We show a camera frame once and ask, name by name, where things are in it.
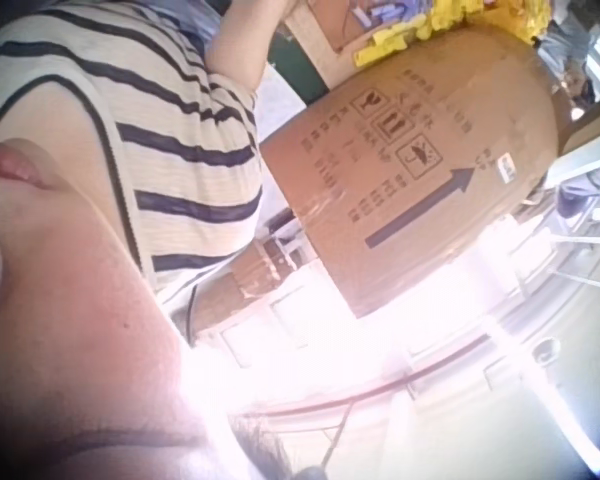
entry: person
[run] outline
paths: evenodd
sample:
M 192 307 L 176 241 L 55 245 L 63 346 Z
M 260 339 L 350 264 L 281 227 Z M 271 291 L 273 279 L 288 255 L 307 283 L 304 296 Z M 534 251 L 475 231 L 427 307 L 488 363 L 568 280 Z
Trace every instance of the person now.
M 537 48 L 572 105 L 585 111 L 595 103 L 593 82 L 586 73 L 590 43 L 591 35 L 570 13 L 560 25 L 555 21 L 549 23 Z
M 287 1 L 236 0 L 210 41 L 172 3 L 0 28 L 0 478 L 291 477 L 155 297 L 253 235 L 253 92 Z
M 571 99 L 584 111 L 595 103 L 593 82 L 586 72 L 591 30 L 600 26 L 600 0 L 553 0 L 553 17 L 536 50 Z

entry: cardboard box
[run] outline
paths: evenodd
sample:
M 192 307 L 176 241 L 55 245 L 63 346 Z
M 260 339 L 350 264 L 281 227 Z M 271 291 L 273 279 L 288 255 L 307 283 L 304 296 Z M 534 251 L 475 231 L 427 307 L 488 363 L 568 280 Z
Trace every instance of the cardboard box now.
M 262 145 L 356 316 L 452 260 L 525 198 L 570 122 L 555 87 L 531 47 L 464 28 L 350 79 Z

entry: printed arrow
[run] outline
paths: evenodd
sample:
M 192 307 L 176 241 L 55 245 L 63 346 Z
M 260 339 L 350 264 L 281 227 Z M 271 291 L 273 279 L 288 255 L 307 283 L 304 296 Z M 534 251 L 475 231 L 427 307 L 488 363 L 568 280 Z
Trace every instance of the printed arrow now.
M 458 168 L 451 170 L 451 179 L 440 185 L 436 190 L 427 195 L 413 207 L 398 215 L 375 233 L 369 235 L 365 242 L 369 248 L 375 248 L 382 242 L 398 233 L 414 220 L 420 218 L 438 203 L 451 195 L 456 190 L 466 192 L 473 176 L 473 168 Z

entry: lips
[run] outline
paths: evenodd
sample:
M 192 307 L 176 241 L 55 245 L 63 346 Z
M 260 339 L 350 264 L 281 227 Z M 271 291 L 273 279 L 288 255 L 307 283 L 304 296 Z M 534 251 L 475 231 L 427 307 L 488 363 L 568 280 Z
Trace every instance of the lips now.
M 21 151 L 0 143 L 0 177 L 46 188 L 40 172 Z

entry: label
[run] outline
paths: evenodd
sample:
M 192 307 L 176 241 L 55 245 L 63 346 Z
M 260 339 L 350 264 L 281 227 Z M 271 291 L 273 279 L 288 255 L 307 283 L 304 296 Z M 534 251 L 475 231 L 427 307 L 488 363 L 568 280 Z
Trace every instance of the label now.
M 513 158 L 508 152 L 498 159 L 498 171 L 505 185 L 513 182 L 516 179 L 516 166 L 513 163 Z

